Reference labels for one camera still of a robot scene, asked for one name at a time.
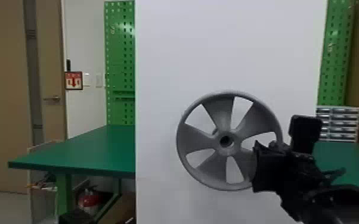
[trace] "sign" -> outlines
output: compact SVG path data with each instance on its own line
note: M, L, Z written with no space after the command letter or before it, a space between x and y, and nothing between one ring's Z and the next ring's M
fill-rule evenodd
M83 90L83 77L81 71L66 71L66 89Z

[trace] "green table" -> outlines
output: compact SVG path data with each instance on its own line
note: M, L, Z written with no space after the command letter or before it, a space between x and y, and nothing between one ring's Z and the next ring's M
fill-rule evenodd
M133 126L107 125L46 147L49 148L9 161L8 167L53 172L59 214L72 209L72 174L135 178Z
M135 133L133 126L104 126L49 149L8 162L10 168L54 172L58 187L58 213L72 209L71 174L135 177ZM346 168L335 183L359 186L359 144L318 142L314 157L322 171Z
M346 168L346 173L334 184L359 186L359 144L346 142L318 142L313 156L322 171Z

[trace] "door handle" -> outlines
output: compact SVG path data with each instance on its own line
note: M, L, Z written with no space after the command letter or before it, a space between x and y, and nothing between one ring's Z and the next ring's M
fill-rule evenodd
M44 101L60 102L61 98L58 95L43 98Z

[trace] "fire extinguisher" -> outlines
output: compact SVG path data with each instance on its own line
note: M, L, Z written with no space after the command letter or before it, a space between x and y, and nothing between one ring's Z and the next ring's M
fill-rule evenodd
M78 199L78 207L91 216L96 215L101 206L101 196L93 189L95 187L85 188L83 195Z

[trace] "gray floor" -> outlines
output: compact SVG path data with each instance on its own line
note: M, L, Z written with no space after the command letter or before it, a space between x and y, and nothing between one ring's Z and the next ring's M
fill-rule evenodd
M29 223L27 196L0 192L0 224Z

